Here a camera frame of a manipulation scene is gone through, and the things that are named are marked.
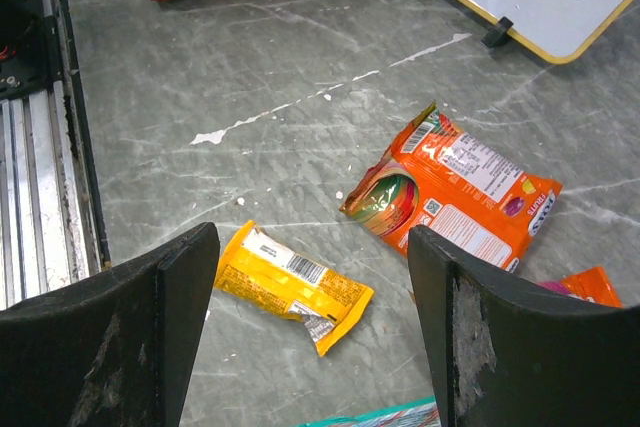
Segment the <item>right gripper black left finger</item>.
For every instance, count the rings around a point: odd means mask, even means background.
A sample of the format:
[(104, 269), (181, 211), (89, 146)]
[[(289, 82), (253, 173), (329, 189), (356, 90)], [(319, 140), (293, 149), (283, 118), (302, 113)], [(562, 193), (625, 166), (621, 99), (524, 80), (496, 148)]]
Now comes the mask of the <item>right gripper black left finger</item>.
[(5, 426), (176, 426), (220, 255), (205, 222), (1, 314)]

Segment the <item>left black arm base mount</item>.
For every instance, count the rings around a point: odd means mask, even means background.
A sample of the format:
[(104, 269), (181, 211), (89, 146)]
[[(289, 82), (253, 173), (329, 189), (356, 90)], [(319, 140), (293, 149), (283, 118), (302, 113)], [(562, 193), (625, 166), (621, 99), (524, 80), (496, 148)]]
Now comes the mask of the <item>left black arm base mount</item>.
[(1, 98), (24, 98), (61, 78), (57, 24), (44, 1), (1, 0)]

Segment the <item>orange Fox's fruits candy bag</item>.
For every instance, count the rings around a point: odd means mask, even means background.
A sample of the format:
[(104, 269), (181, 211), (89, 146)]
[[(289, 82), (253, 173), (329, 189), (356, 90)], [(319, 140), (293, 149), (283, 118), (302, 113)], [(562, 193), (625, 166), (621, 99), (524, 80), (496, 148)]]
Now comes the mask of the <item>orange Fox's fruits candy bag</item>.
[(614, 286), (602, 266), (596, 266), (570, 275), (559, 281), (539, 282), (538, 285), (553, 292), (587, 302), (614, 308), (623, 307)]

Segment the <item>orange white snack packet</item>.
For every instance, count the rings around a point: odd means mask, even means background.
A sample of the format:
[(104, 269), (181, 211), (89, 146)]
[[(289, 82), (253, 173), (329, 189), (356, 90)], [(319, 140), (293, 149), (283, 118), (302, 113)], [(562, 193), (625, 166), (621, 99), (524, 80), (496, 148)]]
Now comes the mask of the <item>orange white snack packet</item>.
[(346, 197), (342, 212), (400, 254), (423, 225), (498, 268), (516, 269), (562, 185), (525, 172), (431, 104)]

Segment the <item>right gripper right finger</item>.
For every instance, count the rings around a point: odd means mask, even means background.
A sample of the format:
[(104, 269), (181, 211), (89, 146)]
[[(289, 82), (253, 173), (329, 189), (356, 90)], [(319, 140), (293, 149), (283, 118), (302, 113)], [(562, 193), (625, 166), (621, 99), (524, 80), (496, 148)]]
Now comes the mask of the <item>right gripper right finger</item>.
[(553, 292), (411, 229), (408, 267), (445, 426), (635, 426), (639, 310)]

